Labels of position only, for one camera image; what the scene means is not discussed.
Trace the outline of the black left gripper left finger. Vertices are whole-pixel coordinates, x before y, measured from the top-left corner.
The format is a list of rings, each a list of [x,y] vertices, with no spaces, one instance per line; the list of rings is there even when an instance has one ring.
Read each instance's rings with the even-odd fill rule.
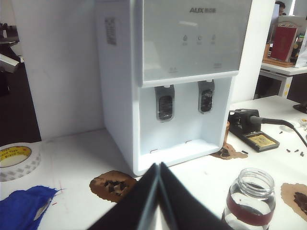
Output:
[[[128,194],[91,230],[147,230],[158,205],[159,166],[153,164]]]

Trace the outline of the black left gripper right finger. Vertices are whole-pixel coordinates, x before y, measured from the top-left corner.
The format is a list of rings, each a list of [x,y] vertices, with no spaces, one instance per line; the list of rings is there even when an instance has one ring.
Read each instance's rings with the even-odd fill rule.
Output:
[[[170,230],[230,229],[201,204],[163,162],[159,165],[159,203]]]

